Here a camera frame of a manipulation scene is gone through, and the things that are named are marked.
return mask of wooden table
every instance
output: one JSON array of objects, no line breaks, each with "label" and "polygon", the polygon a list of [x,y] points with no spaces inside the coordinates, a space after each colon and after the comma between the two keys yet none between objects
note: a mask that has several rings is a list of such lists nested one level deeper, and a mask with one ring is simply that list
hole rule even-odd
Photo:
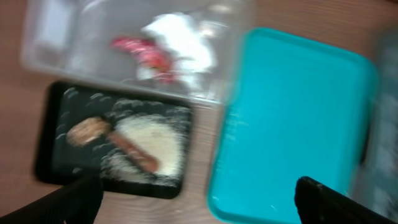
[{"label": "wooden table", "polygon": [[[0,216],[54,191],[32,166],[54,77],[28,72],[19,53],[26,0],[0,1]],[[280,29],[372,57],[374,34],[398,22],[398,4],[385,0],[258,0],[258,26]],[[219,112],[198,110],[194,144],[181,195],[159,200],[106,192],[99,224],[218,223],[206,206],[206,186]]]}]

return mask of black tray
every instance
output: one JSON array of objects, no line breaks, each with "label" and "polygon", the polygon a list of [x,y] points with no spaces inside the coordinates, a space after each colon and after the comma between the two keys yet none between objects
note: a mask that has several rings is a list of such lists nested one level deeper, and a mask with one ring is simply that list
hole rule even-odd
[{"label": "black tray", "polygon": [[[90,97],[97,93],[100,93],[101,97],[98,97],[97,100],[92,100]],[[190,127],[192,126],[192,108],[187,102],[57,82],[49,88],[47,109],[43,118],[44,122],[38,145],[35,174],[39,180],[51,184],[67,185],[83,174],[100,173],[101,158],[107,155],[114,147],[101,147],[95,151],[88,150],[88,147],[92,148],[95,145],[103,144],[104,141],[107,141],[106,138],[100,137],[80,150],[70,150],[73,146],[67,143],[65,134],[61,133],[67,133],[70,128],[86,118],[93,116],[105,117],[106,112],[109,112],[115,102],[120,99],[160,102],[135,108],[136,110],[126,116],[142,113],[147,115],[160,114],[165,117],[186,116],[187,125],[179,129],[186,136],[185,149],[183,151],[186,161]],[[177,106],[188,108],[189,112],[184,112],[184,114],[169,112],[170,108]],[[123,119],[123,117],[116,119],[110,116],[107,120],[114,124],[119,119]],[[182,188],[185,162],[182,167],[183,171],[180,177],[175,180],[173,186],[103,179],[104,189],[111,192],[147,197],[174,198],[180,193]]]}]

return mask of blue tray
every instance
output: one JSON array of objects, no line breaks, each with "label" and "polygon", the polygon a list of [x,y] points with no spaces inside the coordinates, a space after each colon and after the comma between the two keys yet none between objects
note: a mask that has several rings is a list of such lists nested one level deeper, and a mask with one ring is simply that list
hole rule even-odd
[{"label": "blue tray", "polygon": [[213,214],[300,223],[294,193],[305,175],[346,194],[376,84],[358,54],[272,29],[248,34],[211,176]]}]

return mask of white tissue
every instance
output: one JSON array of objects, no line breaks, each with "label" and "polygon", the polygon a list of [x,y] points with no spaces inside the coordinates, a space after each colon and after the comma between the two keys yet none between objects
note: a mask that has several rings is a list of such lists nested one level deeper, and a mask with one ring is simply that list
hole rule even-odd
[{"label": "white tissue", "polygon": [[142,28],[157,45],[170,52],[179,73],[210,72],[217,64],[211,44],[196,29],[193,19],[183,13],[163,14]]}]

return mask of turquoise plastic lid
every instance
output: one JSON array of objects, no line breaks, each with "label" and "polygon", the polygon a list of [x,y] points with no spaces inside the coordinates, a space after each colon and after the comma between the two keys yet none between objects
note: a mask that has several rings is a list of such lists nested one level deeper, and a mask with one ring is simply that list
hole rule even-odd
[{"label": "turquoise plastic lid", "polygon": [[296,181],[346,194],[377,75],[358,54],[272,29],[247,35],[208,192],[232,223],[300,223]]}]

